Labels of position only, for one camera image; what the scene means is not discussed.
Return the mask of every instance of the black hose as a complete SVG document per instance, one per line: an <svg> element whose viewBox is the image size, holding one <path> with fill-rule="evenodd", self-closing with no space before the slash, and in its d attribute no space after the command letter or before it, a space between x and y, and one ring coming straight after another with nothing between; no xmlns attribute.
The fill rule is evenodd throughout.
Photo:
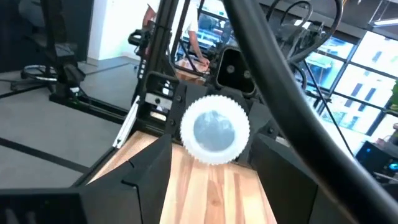
<svg viewBox="0 0 398 224"><path fill-rule="evenodd" d="M342 0L335 0L336 2L336 17L333 21L333 24L330 27L329 32L324 35L317 43L313 44L311 47L303 50L302 52L293 55L291 58L288 58L288 63L297 63L304 60L310 53L314 50L318 49L323 43L325 43L336 31L338 24L340 23L341 17L343 16L343 2Z"/></svg>

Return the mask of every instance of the white shirt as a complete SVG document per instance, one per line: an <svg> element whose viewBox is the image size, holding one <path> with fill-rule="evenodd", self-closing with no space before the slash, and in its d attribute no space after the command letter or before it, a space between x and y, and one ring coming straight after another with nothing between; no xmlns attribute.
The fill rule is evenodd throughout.
<svg viewBox="0 0 398 224"><path fill-rule="evenodd" d="M178 24L180 23L180 18L182 14L182 9L184 7L185 0L179 0L177 9L175 11L175 16L173 20L173 25L172 25L172 38L170 40L170 51L173 47L174 43L174 38L175 34L177 33L178 29ZM147 0L147 4L149 7L151 7L155 13L159 10L159 4L160 0ZM184 34L187 31L194 31L198 32L198 9L194 3L189 4L188 6L188 11L187 11L187 16L185 17L185 22L182 27L182 34Z"/></svg>

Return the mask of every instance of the white gear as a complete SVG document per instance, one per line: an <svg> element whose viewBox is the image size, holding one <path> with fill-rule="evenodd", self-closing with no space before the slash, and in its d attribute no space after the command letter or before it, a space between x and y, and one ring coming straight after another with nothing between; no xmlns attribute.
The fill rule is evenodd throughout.
<svg viewBox="0 0 398 224"><path fill-rule="evenodd" d="M226 164L246 147L250 124L237 102L210 95L189 106L181 120L180 135L194 158L205 164Z"/></svg>

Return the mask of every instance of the wooden table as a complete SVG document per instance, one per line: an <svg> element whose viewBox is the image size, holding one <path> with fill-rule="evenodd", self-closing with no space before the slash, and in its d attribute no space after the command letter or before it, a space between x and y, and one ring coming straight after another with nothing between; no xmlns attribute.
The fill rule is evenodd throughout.
<svg viewBox="0 0 398 224"><path fill-rule="evenodd" d="M91 181L120 166L154 142L136 132ZM172 166L160 223L276 223L257 173L226 164L209 166L173 145Z"/></svg>
<svg viewBox="0 0 398 224"><path fill-rule="evenodd" d="M192 60L192 63L194 64L194 66L198 70L198 72L205 73L208 70L208 66L206 66L200 62ZM187 58L181 59L178 62L176 62L175 64L193 71L192 66L189 63ZM206 81L204 78L199 77L198 75L194 75L190 72L186 72L186 71L183 71L180 69L176 69L176 76L177 76L177 78L179 78L181 80L186 80L186 81L193 82L193 83L196 83L199 85L203 85Z"/></svg>

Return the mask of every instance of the gray floor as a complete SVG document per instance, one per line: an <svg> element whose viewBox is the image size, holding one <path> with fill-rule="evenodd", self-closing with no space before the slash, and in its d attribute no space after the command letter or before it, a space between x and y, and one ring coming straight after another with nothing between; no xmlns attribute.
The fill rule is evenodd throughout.
<svg viewBox="0 0 398 224"><path fill-rule="evenodd" d="M134 65L128 64L86 77L81 84L86 94L113 105L129 109L137 85Z"/></svg>
<svg viewBox="0 0 398 224"><path fill-rule="evenodd" d="M137 62L119 58L98 66L81 63L84 72L94 73L87 76L82 88L93 98L129 108L136 85L134 66L101 72L126 63ZM5 78L18 80L19 73L0 75L0 79ZM0 82L0 95L7 92L9 84ZM112 145L120 125L52 103L48 96L43 88L0 99L0 137L84 166L93 165ZM0 147L0 188L68 187L80 175Z"/></svg>

